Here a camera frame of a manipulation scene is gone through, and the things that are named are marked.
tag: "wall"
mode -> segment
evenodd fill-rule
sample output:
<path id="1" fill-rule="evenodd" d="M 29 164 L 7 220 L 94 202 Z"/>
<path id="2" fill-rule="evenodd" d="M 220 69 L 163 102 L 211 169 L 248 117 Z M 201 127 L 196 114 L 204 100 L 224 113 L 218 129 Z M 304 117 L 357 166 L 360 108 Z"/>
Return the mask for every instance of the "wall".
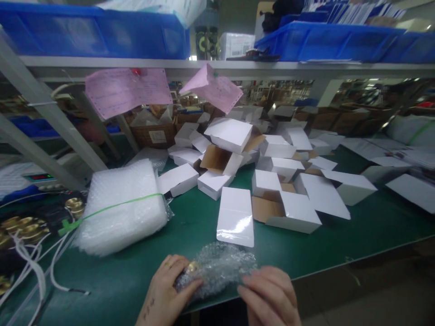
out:
<path id="1" fill-rule="evenodd" d="M 413 18 L 424 18 L 435 20 L 435 1 L 418 7 L 409 8 L 406 10 L 406 14 L 402 20 L 408 20 Z"/>

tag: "pink sticky note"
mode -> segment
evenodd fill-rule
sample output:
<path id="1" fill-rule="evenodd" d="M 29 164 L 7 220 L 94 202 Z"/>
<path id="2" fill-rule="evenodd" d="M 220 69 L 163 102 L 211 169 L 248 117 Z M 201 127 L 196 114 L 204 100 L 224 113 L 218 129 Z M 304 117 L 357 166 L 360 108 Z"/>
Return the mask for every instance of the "pink sticky note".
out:
<path id="1" fill-rule="evenodd" d="M 204 97 L 211 104 L 226 114 L 232 110 L 243 92 L 224 76 L 215 77 L 212 66 L 208 63 L 180 90 L 180 93 L 191 91 Z"/>
<path id="2" fill-rule="evenodd" d="M 86 77 L 86 94 L 98 114 L 109 119 L 142 104 L 172 104 L 164 69 L 100 70 Z"/>

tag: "bubble wrap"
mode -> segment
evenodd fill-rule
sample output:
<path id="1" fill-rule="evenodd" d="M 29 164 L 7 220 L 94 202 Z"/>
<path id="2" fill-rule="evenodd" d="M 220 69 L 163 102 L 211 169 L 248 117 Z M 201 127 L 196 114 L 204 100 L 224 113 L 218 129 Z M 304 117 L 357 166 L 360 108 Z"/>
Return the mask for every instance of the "bubble wrap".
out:
<path id="1" fill-rule="evenodd" d="M 158 192 L 153 165 L 148 159 L 100 171 L 92 176 L 84 216 Z M 87 254 L 106 256 L 157 232 L 167 220 L 163 196 L 123 204 L 85 219 L 74 245 Z"/>
<path id="2" fill-rule="evenodd" d="M 175 280 L 179 292 L 193 280 L 204 281 L 192 297 L 192 301 L 221 292 L 227 285 L 238 283 L 241 276 L 256 269 L 254 254 L 242 246 L 225 242 L 214 242 L 202 248 L 190 265 Z"/>

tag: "metal shelf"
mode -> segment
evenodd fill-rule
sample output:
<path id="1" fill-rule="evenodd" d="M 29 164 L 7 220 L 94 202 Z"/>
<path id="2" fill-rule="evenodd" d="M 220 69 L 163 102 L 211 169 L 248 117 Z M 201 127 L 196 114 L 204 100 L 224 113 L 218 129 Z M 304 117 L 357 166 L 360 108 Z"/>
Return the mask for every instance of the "metal shelf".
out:
<path id="1" fill-rule="evenodd" d="M 152 60 L 122 58 L 29 57 L 25 66 L 43 82 L 82 82 L 106 68 L 164 68 L 169 81 L 190 79 L 207 61 Z M 433 78 L 435 64 L 345 64 L 298 62 L 211 61 L 219 74 L 231 80 Z"/>

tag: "green workbench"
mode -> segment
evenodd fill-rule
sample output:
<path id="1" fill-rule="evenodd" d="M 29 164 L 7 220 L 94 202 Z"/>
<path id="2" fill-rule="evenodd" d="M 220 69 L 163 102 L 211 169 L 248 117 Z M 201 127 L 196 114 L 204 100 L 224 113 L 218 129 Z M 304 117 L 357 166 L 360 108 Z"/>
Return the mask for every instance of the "green workbench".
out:
<path id="1" fill-rule="evenodd" d="M 338 162 L 336 170 L 341 172 L 359 173 L 367 164 L 341 146 L 327 158 Z M 165 169 L 173 167 L 169 160 Z M 253 170 L 253 164 L 241 168 L 230 186 L 251 189 Z M 77 249 L 66 250 L 56 264 L 57 281 L 92 294 L 51 291 L 39 326 L 133 325 L 161 261 L 168 254 L 191 259 L 204 245 L 216 240 L 219 201 L 194 188 L 175 198 L 170 206 L 175 216 L 161 231 L 117 254 L 98 258 Z M 254 222 L 255 247 L 249 250 L 255 254 L 258 265 L 277 266 L 296 279 L 435 235 L 432 215 L 385 187 L 379 187 L 379 191 L 349 210 L 350 221 L 321 216 L 324 225 L 311 235 Z M 0 325 L 7 324 L 33 288 L 32 283 L 27 282 L 12 296 L 0 314 Z M 236 287 L 231 286 L 188 310 L 236 296 Z M 15 325 L 27 325 L 37 298 L 34 295 L 25 304 Z"/>

